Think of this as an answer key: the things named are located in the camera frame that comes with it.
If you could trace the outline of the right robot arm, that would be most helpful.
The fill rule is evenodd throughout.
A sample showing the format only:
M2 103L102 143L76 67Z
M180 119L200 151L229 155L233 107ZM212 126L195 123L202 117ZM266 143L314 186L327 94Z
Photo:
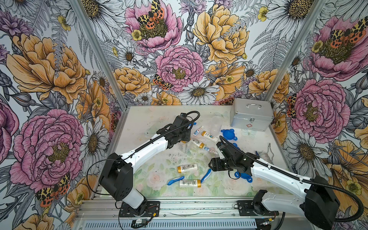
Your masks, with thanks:
M247 174L288 192L280 195L259 190L251 202L251 212L258 215L274 211L291 213L304 216L320 229L332 229L340 202L326 180L319 176L311 179L276 167L257 155L243 152L223 136L216 146L219 157L211 159L209 167L212 171Z

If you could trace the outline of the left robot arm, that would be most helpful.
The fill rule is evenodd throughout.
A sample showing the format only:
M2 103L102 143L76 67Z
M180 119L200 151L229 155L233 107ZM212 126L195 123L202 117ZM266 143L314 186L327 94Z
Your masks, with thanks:
M175 144L191 138L191 129L199 119L198 111L181 113L174 122L159 129L154 136L141 146L122 154L108 156L99 178L99 184L115 201L129 205L142 215L147 199L133 187L134 173L156 154L172 148Z

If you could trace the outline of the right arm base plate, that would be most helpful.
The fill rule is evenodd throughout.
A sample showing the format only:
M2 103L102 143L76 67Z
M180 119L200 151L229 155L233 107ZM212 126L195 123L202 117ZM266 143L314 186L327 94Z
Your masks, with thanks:
M253 202L252 200L238 200L234 206L239 215L244 216L278 216L278 211L267 210L262 203Z

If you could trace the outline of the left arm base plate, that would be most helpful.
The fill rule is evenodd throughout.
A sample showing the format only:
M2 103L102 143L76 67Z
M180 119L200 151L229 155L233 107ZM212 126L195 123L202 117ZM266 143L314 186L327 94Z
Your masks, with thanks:
M120 218L151 218L158 217L160 213L160 201L144 201L137 209L123 202L119 211Z

